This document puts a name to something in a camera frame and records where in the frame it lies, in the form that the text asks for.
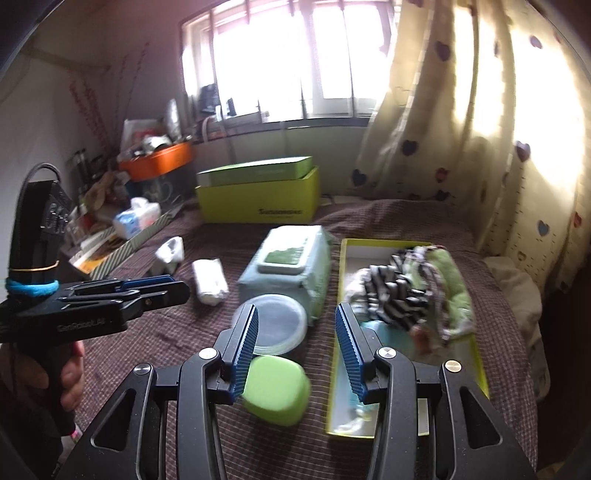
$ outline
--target yellow box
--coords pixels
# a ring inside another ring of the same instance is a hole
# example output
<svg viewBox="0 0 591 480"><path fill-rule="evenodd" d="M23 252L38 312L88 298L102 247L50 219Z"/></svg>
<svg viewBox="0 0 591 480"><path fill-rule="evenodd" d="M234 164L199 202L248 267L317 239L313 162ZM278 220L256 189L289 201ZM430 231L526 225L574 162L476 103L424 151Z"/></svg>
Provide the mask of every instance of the yellow box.
<svg viewBox="0 0 591 480"><path fill-rule="evenodd" d="M320 201L320 173L297 180L197 187L206 223L310 223Z"/></svg>
<svg viewBox="0 0 591 480"><path fill-rule="evenodd" d="M395 253L398 248L411 248L419 245L430 244L406 240L343 239L340 244L338 303L343 301L345 288L353 280L353 276L358 269L368 267L371 264L380 265L388 262L390 255ZM453 340L450 345L454 350L454 358L460 361L462 367L466 369L488 397L488 382L475 335L472 333ZM374 438L378 415L377 409L371 413L366 412L365 421L355 423L355 430L343 431L339 428L346 424L353 424L351 420L355 418L355 409L352 409L350 405L351 394L349 378L340 354L339 342L335 335L330 371L329 404L326 414L326 433L341 437ZM417 433L419 436L428 435L430 428L427 402L422 400L417 399Z"/></svg>

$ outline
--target green soap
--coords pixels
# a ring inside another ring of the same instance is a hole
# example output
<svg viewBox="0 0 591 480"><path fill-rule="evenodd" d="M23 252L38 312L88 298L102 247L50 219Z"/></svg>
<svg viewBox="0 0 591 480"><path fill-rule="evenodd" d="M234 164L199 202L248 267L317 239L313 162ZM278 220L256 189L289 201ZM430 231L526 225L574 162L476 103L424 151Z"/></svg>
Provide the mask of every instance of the green soap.
<svg viewBox="0 0 591 480"><path fill-rule="evenodd" d="M280 356L259 356L251 362L242 402L260 419L290 427L303 417L310 388L310 380L297 363Z"/></svg>

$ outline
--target orange basket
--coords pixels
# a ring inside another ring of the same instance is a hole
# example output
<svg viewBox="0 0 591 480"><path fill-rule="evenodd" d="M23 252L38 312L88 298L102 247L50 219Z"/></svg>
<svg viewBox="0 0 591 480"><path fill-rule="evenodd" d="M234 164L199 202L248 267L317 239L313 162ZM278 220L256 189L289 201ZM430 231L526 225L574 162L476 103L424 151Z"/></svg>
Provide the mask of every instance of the orange basket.
<svg viewBox="0 0 591 480"><path fill-rule="evenodd" d="M133 181L150 180L176 170L193 160L191 142L181 143L145 157L125 160L119 169L125 170Z"/></svg>

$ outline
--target wall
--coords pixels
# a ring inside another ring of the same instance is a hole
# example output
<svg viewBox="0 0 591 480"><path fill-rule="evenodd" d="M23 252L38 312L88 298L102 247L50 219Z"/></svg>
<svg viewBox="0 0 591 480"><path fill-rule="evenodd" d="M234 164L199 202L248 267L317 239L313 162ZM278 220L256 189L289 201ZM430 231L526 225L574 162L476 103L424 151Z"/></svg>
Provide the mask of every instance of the wall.
<svg viewBox="0 0 591 480"><path fill-rule="evenodd" d="M105 9L102 0L66 0L38 28L34 45L69 60L105 62ZM14 209L28 170L41 161L55 164L63 173L64 187L77 190L72 167L66 160L86 147L97 154L99 146L79 116L69 92L72 76L66 69L19 54L0 82L0 271L8 265ZM102 79L89 76L99 101Z"/></svg>
<svg viewBox="0 0 591 480"><path fill-rule="evenodd" d="M107 117L118 135L125 118L162 117L171 98L176 98L186 119L180 26L208 4L208 0L117 0L109 4L107 55L113 69L107 75ZM364 130L294 128L239 135L229 141L237 161L313 155L321 169L323 193L344 194ZM195 150L200 170L230 163L225 140L198 145Z"/></svg>

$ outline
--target brown checkered bedsheet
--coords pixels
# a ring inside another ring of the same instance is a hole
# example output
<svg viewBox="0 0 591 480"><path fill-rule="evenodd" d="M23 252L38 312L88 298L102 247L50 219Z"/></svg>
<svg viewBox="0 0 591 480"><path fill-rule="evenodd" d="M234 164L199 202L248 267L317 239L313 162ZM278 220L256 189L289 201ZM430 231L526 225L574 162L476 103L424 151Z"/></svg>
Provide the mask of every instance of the brown checkered bedsheet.
<svg viewBox="0 0 591 480"><path fill-rule="evenodd" d="M316 223L342 238L411 239L444 245L453 256L472 296L478 323L476 339L484 362L493 405L512 427L523 450L535 465L537 413L529 366L521 335L508 304L473 246L466 225L437 202L379 200L321 208ZM185 261L175 277L191 286L185 304L144 315L128 331L86 342L86 396L77 421L86 428L134 365L177 365L201 348L213 345L229 327L239 306L235 282L267 235L265 225L201 225L199 213L187 209L150 239L113 276L142 277L155 250L166 239L184 239ZM312 383L310 406L303 420L291 428L257 420L239 404L218 407L222 448L230 480L362 479L369 465L371 443L329 437L324 418L330 383L333 315L338 284L339 242L333 248L333 272L322 318L309 330L303 364ZM220 306L200 304L194 295L191 263L220 258L230 297ZM175 408L168 415L167 478L174 467Z"/></svg>

